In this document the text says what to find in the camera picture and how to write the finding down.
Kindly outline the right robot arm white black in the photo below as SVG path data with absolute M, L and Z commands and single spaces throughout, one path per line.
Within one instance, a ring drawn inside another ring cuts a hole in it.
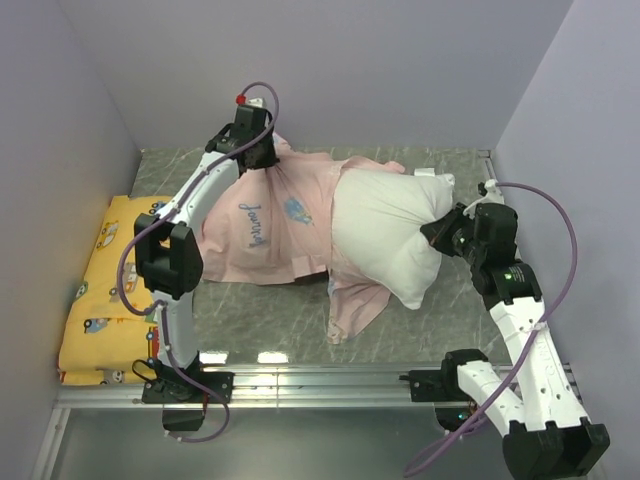
M 497 203 L 479 204 L 472 215 L 458 204 L 420 229 L 437 252 L 469 265 L 472 284 L 513 363 L 500 378 L 481 351 L 449 352 L 440 385 L 450 399 L 475 403 L 499 431 L 513 478 L 583 477 L 608 449 L 610 437 L 574 393 L 534 270 L 518 256 L 517 230 L 516 211 Z

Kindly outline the white pillow insert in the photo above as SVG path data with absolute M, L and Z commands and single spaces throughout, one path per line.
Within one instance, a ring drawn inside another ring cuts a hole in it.
M 454 186 L 451 174 L 346 170 L 333 196 L 333 244 L 366 279 L 417 310 L 442 259 L 421 227 L 449 213 Z

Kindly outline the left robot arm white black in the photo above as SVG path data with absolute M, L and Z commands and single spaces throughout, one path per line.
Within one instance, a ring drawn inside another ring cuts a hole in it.
M 193 291 L 203 259 L 200 228 L 223 193 L 248 170 L 274 166 L 274 116 L 256 99 L 237 106 L 234 121 L 207 143 L 200 163 L 177 194 L 156 214 L 134 223 L 138 275 L 152 294 L 159 318 L 158 360 L 175 368 L 166 390 L 179 402 L 195 399 L 200 375 L 188 367 L 198 358 L 193 326 Z

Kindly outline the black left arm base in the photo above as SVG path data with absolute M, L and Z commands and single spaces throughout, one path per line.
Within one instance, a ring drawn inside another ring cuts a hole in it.
M 169 433 L 197 432 L 211 405 L 228 408 L 235 374 L 204 371 L 195 360 L 186 370 L 176 371 L 158 360 L 135 360 L 132 372 L 144 383 L 143 405 L 162 406 L 162 425 Z

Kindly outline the pink pillowcase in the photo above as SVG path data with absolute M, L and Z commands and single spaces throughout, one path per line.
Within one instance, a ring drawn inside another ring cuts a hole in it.
M 326 152 L 302 153 L 282 141 L 278 163 L 249 170 L 208 213 L 198 242 L 203 279 L 254 285 L 291 284 L 329 276 L 327 340 L 340 344 L 361 333 L 388 305 L 390 291 L 371 279 L 332 242 L 333 195 L 343 173 L 402 174 L 404 166 L 362 156 L 335 161 Z

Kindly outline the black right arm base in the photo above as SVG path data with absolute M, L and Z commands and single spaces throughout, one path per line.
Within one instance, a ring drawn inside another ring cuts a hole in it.
M 440 370 L 418 369 L 400 374 L 406 382 L 413 403 L 433 403 L 438 425 L 445 431 L 458 430 L 477 410 L 478 405 L 467 394 L 446 385 Z

